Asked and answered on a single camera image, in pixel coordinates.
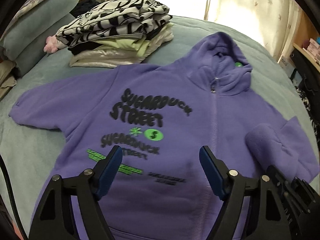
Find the pink boxes on shelf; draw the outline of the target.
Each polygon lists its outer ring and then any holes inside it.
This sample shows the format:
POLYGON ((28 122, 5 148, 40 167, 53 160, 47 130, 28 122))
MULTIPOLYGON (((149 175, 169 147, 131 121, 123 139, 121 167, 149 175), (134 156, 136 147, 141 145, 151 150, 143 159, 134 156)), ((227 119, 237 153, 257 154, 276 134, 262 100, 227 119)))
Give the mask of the pink boxes on shelf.
POLYGON ((319 44, 313 38, 309 38, 303 43, 303 49, 316 61, 319 61, 319 44))

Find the wooden bookshelf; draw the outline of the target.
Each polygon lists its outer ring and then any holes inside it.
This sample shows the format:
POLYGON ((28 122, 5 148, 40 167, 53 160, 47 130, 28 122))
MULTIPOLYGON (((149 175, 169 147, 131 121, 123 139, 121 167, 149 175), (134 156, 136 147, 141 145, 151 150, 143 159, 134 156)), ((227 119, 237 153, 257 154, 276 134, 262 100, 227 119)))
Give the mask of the wooden bookshelf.
POLYGON ((301 76, 305 75, 309 79, 313 77, 319 83, 319 64, 312 53, 307 50, 310 46, 310 39, 315 41, 317 37, 319 37, 318 31, 306 13, 302 11, 300 24, 293 38, 291 60, 301 72, 301 76))

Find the cream shiny folded garment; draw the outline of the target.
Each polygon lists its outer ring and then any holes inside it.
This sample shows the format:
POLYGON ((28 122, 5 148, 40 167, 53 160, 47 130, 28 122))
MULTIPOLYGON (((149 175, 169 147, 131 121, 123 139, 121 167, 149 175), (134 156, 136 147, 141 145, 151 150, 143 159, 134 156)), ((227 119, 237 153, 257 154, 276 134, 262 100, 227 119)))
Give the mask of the cream shiny folded garment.
POLYGON ((148 56, 155 52, 162 44, 174 38, 173 34, 166 37, 154 38, 147 46, 142 56, 138 56, 136 51, 121 49, 99 49, 83 51, 76 56, 72 56, 69 62, 70 67, 100 67, 115 68, 119 65, 134 64, 143 62, 148 56))

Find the pink white plush toy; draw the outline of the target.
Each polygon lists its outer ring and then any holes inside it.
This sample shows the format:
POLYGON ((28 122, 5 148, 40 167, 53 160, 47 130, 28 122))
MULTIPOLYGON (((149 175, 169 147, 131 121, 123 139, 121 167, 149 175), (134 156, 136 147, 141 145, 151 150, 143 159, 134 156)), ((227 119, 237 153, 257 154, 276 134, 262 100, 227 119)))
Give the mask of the pink white plush toy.
POLYGON ((47 54, 53 54, 58 51, 57 39, 55 36, 49 36, 46 38, 46 45, 43 51, 47 54))

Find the black white patterned folded garment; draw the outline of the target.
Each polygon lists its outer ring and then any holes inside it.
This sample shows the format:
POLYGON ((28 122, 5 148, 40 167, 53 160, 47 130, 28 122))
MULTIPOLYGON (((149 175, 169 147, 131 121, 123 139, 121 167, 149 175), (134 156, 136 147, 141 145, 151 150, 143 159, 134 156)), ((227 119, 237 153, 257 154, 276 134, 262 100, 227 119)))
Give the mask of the black white patterned folded garment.
POLYGON ((108 0, 61 27, 56 38, 69 48, 105 38, 141 38, 169 23, 169 10, 155 0, 108 0))

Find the teal bed blanket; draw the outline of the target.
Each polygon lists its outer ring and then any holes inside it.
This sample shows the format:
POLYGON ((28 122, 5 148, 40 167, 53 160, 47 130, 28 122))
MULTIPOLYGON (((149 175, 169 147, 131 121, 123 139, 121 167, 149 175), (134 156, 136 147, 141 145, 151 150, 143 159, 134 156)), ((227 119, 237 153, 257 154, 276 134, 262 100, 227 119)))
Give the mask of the teal bed blanket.
MULTIPOLYGON (((253 67, 252 89, 276 107, 284 118, 296 116, 313 150, 318 151, 309 115, 298 93, 287 74, 262 45, 232 28, 213 22, 180 16, 173 17, 172 22, 174 39, 152 53, 146 59, 148 63, 170 64, 204 37, 218 31, 227 33, 253 67)), ((43 57, 1 101, 1 156, 9 171, 25 230, 30 228, 37 197, 65 145, 65 137, 58 130, 20 126, 12 120, 9 112, 27 90, 68 77, 100 72, 100 68, 70 67, 70 58, 70 52, 65 49, 43 57)))

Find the floral sheer curtain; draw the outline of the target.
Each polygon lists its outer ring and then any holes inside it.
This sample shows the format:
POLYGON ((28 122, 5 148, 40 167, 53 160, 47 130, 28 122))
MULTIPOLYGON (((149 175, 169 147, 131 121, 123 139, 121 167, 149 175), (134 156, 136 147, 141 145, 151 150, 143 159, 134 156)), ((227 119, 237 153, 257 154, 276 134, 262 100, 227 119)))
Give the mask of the floral sheer curtain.
POLYGON ((302 15, 294 0, 156 1, 167 5, 172 15, 233 28, 264 46, 276 60, 289 54, 302 15))

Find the teal pillow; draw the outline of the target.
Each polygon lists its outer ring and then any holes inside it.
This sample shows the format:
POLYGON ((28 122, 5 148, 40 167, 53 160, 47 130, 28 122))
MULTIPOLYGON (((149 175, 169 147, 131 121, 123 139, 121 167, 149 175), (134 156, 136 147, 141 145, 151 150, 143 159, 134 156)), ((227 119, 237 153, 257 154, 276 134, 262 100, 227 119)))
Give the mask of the teal pillow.
POLYGON ((74 17, 79 0, 44 0, 23 15, 1 40, 1 56, 16 63, 19 76, 29 72, 45 55, 46 38, 74 17))

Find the black white patterned cloth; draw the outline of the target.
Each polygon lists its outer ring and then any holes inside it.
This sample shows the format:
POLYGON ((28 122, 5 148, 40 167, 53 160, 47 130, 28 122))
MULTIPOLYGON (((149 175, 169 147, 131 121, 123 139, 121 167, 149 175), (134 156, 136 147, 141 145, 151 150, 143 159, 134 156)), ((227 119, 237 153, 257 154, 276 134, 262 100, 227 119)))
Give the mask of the black white patterned cloth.
POLYGON ((319 108, 316 106, 315 91, 309 86, 309 82, 304 78, 298 86, 295 87, 300 99, 302 100, 305 109, 308 112, 311 120, 311 125, 314 130, 317 144, 319 145, 319 108))

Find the light green folded garment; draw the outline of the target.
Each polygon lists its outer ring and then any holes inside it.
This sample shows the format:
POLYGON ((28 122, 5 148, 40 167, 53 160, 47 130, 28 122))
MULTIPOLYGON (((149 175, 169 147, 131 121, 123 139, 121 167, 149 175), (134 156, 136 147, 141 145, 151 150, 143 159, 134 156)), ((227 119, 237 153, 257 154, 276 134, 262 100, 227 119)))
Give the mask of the light green folded garment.
POLYGON ((163 43, 169 42, 174 38, 172 33, 173 26, 174 24, 170 22, 165 24, 151 40, 147 40, 146 37, 141 39, 116 38, 102 40, 97 42, 100 46, 94 50, 120 49, 135 52, 138 57, 144 56, 147 53, 151 54, 163 43))

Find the purple zip hoodie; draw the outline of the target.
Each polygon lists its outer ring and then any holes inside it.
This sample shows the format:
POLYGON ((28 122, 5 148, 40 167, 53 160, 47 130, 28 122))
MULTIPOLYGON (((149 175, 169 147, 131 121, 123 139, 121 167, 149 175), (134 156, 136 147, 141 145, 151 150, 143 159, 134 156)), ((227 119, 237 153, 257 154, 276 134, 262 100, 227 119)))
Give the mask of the purple zip hoodie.
POLYGON ((167 66, 131 64, 23 93, 10 116, 59 129, 52 174, 73 177, 114 145, 123 161, 100 207, 116 239, 204 239, 222 205, 199 161, 202 146, 243 176, 270 165, 312 181, 319 164, 298 119, 251 88, 252 66, 225 33, 167 66))

